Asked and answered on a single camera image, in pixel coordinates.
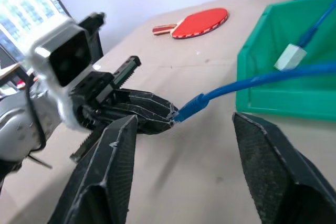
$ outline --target green plastic bin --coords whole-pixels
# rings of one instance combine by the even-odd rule
[[[274,64],[289,43],[328,9],[333,0],[292,0],[268,6],[238,55],[237,79],[277,71]],[[336,61],[336,9],[306,47],[300,65]],[[336,121],[336,74],[303,77],[241,90],[237,111]]]

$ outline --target blue ethernet cable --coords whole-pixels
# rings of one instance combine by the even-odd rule
[[[242,89],[248,89],[256,86],[260,86],[267,83],[284,81],[288,79],[304,77],[304,76],[317,76],[320,74],[336,73],[336,62],[308,65],[304,67],[298,67],[293,70],[277,71],[267,74],[261,74],[249,79],[236,81],[228,85],[217,88],[208,94],[199,94],[193,98],[190,102],[184,105],[176,115],[173,117],[175,123],[183,122],[192,115],[196,114],[200,110],[204,109],[209,101],[225,95],[231,92],[235,92]]]
[[[336,7],[336,0],[334,0],[328,10],[320,17],[320,19],[311,27],[308,31],[306,31],[299,39],[297,46],[304,48],[306,45],[312,40],[315,33],[317,32],[321,23],[325,20],[325,18],[335,9]]]

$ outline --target table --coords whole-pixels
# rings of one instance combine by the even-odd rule
[[[19,63],[0,69],[0,87],[12,81],[14,77],[19,77],[23,81],[28,79],[27,73],[22,69]]]
[[[113,72],[128,56],[138,55],[142,66],[124,86],[154,92],[181,107],[201,92],[235,81],[240,48],[266,5],[279,1],[285,0],[218,0],[156,16],[98,61],[100,71]],[[207,35],[174,40],[151,34],[153,26],[212,7],[227,8],[230,17]],[[127,223],[260,223],[240,163],[234,111],[235,94],[229,94],[167,132],[139,135]],[[262,117],[278,124],[336,188],[334,123]],[[68,157],[85,136],[59,126],[38,155],[54,169],[25,161],[5,180],[1,223],[48,220],[74,168]]]

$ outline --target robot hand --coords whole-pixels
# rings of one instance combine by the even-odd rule
[[[26,97],[20,92],[0,102],[0,170],[7,167],[0,181],[31,151],[42,150],[61,122],[95,132],[89,145],[98,140],[97,132],[128,115],[138,116],[138,133],[158,134],[173,126],[170,118],[177,108],[171,102],[153,93],[121,89],[141,64],[137,56],[113,74],[93,69],[91,41],[103,18],[93,14],[78,25],[67,16],[54,16],[30,36],[25,56],[45,89],[36,91],[34,85],[29,92],[27,85]]]

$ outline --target ping pong paddle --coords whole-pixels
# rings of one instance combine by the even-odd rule
[[[177,24],[155,26],[154,35],[170,33],[174,39],[192,38],[214,30],[228,18],[228,12],[224,8],[204,10],[187,16]]]

